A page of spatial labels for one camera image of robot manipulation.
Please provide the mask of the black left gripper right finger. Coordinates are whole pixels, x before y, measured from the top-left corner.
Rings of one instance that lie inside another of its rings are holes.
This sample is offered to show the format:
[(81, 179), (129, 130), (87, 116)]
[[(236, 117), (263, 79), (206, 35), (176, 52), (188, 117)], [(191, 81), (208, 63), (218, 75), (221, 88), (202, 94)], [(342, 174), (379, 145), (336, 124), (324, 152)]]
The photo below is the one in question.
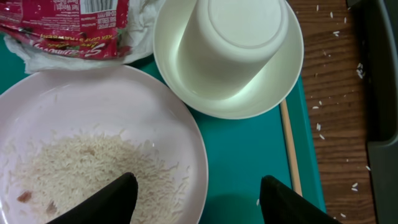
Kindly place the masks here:
[(265, 224), (341, 224), (271, 175), (261, 180), (259, 204)]

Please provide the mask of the red snack wrapper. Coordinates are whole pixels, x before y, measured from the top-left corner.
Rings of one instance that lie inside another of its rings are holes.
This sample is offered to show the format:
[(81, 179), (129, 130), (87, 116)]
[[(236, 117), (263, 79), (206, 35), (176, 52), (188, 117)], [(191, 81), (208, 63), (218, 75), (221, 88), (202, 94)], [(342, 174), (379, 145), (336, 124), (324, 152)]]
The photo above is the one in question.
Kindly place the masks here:
[(1, 31), (41, 51), (90, 60), (118, 58), (128, 0), (2, 0)]

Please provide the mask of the white plastic cup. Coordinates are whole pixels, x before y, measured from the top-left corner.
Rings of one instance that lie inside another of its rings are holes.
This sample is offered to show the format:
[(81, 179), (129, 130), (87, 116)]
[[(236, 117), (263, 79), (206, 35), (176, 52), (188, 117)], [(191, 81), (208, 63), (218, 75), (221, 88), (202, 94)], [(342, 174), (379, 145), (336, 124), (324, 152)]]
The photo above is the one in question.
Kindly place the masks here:
[(284, 0), (198, 0), (178, 49), (183, 83), (201, 97), (233, 96), (274, 56), (288, 28)]

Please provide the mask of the large pink plate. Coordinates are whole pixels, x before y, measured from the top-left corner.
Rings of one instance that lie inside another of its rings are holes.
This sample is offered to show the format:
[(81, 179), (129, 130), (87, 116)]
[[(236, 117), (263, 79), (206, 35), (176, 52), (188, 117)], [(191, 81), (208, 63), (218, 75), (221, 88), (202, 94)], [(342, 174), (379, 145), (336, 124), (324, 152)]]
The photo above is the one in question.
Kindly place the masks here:
[(18, 159), (43, 143), (76, 134), (120, 135), (152, 143), (155, 160), (175, 169), (180, 223), (198, 223), (208, 191), (208, 159), (191, 112), (154, 77), (128, 66), (85, 71), (47, 70), (1, 88), (1, 222), (35, 223), (17, 201), (21, 188), (9, 174)]

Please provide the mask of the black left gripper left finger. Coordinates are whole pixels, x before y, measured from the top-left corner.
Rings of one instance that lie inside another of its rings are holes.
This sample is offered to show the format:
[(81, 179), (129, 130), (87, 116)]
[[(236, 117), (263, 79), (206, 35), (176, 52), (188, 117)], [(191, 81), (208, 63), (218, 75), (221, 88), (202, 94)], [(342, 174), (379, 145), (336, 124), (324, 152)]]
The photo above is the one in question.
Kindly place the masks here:
[(127, 172), (49, 224), (127, 224), (136, 207), (138, 183)]

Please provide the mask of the white napkin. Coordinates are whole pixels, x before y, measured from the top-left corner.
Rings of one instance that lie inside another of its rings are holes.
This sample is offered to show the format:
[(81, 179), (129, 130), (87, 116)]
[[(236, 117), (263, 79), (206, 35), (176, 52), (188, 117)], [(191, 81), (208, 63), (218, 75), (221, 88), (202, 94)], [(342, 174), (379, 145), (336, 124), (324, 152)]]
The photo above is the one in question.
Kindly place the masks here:
[(130, 46), (127, 55), (112, 60), (85, 60), (62, 57), (33, 49), (10, 35), (4, 36), (8, 50), (23, 59), (25, 73), (33, 74), (42, 70), (89, 70), (135, 62), (153, 53), (154, 24), (165, 0), (130, 0), (127, 31), (122, 43)]

